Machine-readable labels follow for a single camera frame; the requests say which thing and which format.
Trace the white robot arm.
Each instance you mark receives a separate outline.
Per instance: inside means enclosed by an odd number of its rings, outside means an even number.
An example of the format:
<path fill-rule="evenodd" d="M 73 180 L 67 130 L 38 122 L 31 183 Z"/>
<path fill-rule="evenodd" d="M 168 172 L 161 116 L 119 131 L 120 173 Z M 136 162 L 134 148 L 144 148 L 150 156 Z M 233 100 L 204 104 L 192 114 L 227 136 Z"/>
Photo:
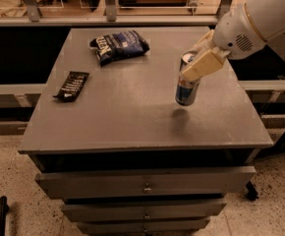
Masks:
<path fill-rule="evenodd" d="M 189 50 L 195 58 L 180 76 L 187 82 L 205 77 L 221 69 L 227 59 L 245 59 L 283 33 L 285 0 L 247 0 L 226 13 Z"/>

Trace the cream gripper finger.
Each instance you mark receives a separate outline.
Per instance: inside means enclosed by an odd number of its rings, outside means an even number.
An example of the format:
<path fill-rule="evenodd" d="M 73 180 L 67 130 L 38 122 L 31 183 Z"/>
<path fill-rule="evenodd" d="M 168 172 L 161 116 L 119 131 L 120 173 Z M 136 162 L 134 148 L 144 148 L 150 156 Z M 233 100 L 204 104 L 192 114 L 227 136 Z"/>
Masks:
<path fill-rule="evenodd" d="M 208 31 L 196 44 L 192 47 L 192 51 L 196 54 L 204 53 L 205 51 L 211 50 L 214 47 L 212 41 L 214 35 L 214 30 Z"/>
<path fill-rule="evenodd" d="M 182 77 L 192 82 L 210 75 L 223 67 L 223 64 L 230 54 L 228 50 L 213 48 L 198 54 L 181 72 Z"/>

